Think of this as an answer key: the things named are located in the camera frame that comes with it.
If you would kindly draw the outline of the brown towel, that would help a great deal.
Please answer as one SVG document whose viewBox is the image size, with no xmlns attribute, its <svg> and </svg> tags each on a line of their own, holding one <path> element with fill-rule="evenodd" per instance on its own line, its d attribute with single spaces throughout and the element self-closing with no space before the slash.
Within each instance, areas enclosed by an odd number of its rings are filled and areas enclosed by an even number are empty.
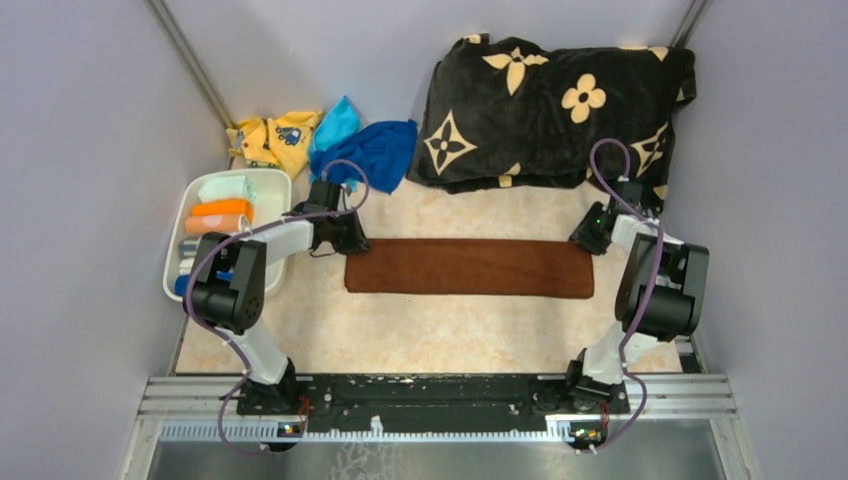
<svg viewBox="0 0 848 480">
<path fill-rule="evenodd" d="M 589 299 L 591 254 L 574 242 L 507 239 L 375 239 L 346 260 L 351 293 Z"/>
</svg>

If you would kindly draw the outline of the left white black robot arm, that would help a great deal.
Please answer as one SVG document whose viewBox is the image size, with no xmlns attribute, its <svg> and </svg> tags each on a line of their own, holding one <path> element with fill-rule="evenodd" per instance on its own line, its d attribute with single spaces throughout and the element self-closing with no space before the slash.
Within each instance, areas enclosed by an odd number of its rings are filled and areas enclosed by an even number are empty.
<svg viewBox="0 0 848 480">
<path fill-rule="evenodd" d="M 244 389 L 277 414 L 300 399 L 296 368 L 262 319 L 269 266 L 329 246 L 332 253 L 366 253 L 370 244 L 343 185 L 316 180 L 307 199 L 252 232 L 202 236 L 183 307 L 240 359 Z"/>
</svg>

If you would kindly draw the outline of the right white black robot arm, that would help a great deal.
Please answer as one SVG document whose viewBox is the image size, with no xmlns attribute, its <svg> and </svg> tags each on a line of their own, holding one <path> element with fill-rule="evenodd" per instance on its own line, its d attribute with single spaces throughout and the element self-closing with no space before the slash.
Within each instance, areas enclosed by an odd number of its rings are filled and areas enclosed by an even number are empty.
<svg viewBox="0 0 848 480">
<path fill-rule="evenodd" d="M 710 252 L 659 233 L 656 219 L 634 216 L 642 187 L 619 179 L 607 204 L 594 203 L 570 240 L 596 256 L 610 245 L 628 258 L 617 291 L 615 322 L 601 340 L 571 361 L 563 398 L 576 412 L 607 402 L 631 361 L 662 343 L 688 336 L 702 314 Z"/>
</svg>

